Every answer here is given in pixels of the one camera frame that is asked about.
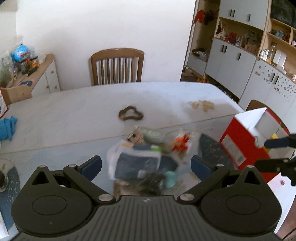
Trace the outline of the light blue round pouch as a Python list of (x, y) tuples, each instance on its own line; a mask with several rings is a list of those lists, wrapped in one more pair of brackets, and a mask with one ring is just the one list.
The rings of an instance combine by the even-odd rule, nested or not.
[(177, 183), (177, 174), (174, 171), (167, 171), (165, 175), (165, 187), (171, 189)]

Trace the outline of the orange red toy figure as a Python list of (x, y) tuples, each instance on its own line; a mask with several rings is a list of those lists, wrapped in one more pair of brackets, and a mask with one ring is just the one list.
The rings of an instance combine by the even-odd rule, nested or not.
[(190, 140), (190, 135), (189, 134), (184, 134), (181, 137), (176, 138), (172, 145), (172, 151), (177, 151), (177, 152), (186, 152), (188, 150), (188, 142)]

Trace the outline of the white blue plastic package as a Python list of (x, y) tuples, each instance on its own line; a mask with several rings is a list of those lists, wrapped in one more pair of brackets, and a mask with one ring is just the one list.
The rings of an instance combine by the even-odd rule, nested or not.
[(112, 180), (143, 179), (158, 171), (162, 151), (156, 145), (133, 145), (121, 140), (106, 154), (108, 173)]

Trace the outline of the red white cardboard box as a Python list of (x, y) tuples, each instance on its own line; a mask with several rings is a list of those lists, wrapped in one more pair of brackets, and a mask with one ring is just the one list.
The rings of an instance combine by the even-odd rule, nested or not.
[(267, 140), (287, 137), (290, 132), (280, 126), (280, 121), (268, 108), (258, 108), (239, 113), (230, 122), (220, 143), (230, 155), (235, 168), (243, 170), (263, 159), (292, 158), (291, 147), (267, 149)]

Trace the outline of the bag of dark tea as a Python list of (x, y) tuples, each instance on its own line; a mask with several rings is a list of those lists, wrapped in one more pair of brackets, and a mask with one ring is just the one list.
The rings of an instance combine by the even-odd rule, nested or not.
[(165, 175), (162, 173), (152, 173), (138, 184), (140, 195), (160, 196), (164, 188)]

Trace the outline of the round cartoon badge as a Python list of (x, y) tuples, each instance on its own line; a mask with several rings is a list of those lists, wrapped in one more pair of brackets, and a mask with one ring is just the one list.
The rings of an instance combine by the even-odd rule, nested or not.
[(144, 136), (140, 131), (134, 131), (126, 140), (133, 145), (141, 145), (144, 143)]

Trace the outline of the blue gold placemat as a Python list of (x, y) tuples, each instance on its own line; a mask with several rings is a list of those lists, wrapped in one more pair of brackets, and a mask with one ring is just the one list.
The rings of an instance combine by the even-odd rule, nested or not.
[(231, 157), (223, 146), (204, 133), (199, 137), (198, 156), (210, 166), (223, 164), (229, 169), (235, 169)]

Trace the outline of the beige block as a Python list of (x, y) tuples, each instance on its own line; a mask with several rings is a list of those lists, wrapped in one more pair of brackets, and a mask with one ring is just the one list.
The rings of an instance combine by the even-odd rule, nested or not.
[(202, 101), (202, 108), (204, 112), (208, 112), (209, 110), (214, 110), (215, 109), (215, 104), (210, 101)]

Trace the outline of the brown scrunchie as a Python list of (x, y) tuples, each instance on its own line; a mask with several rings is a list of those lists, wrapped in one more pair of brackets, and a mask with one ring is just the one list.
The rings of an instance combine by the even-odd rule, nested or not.
[(144, 114), (137, 110), (135, 106), (127, 106), (118, 113), (118, 118), (121, 121), (140, 121), (144, 118)]

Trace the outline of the glass jar brown contents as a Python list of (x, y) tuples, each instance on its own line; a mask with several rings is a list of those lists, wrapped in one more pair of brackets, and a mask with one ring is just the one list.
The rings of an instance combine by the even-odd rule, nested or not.
[(0, 173), (1, 173), (0, 192), (4, 192), (9, 186), (8, 172), (14, 168), (14, 164), (7, 159), (1, 159), (0, 165), (1, 165), (0, 166)]

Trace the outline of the blue cloth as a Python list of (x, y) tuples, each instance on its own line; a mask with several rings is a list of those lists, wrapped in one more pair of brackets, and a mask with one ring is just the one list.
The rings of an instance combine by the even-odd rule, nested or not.
[(12, 137), (16, 130), (16, 122), (18, 119), (14, 116), (11, 116), (10, 118), (4, 118), (0, 121), (0, 140), (6, 140), (9, 141), (12, 140)]

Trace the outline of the white sideboard cabinet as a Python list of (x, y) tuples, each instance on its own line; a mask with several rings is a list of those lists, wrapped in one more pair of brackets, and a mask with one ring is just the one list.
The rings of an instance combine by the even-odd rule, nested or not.
[(48, 54), (39, 68), (31, 75), (19, 73), (12, 86), (1, 88), (7, 105), (60, 91), (54, 55)]

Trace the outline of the brown wooden chair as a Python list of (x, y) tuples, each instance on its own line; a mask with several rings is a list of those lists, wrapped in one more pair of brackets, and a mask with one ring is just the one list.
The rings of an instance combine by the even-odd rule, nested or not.
[(94, 85), (141, 82), (144, 52), (133, 48), (101, 50), (90, 57), (90, 66)]

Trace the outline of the blue globe toy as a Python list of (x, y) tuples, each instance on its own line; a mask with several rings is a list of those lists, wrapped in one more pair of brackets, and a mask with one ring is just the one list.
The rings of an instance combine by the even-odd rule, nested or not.
[(19, 45), (12, 54), (12, 58), (15, 62), (22, 62), (29, 58), (29, 48), (23, 44)]

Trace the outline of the grey wall cabinet unit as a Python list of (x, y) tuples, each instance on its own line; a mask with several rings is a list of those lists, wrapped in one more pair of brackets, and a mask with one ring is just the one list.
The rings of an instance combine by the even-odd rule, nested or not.
[(197, 1), (185, 68), (295, 122), (294, 1)]

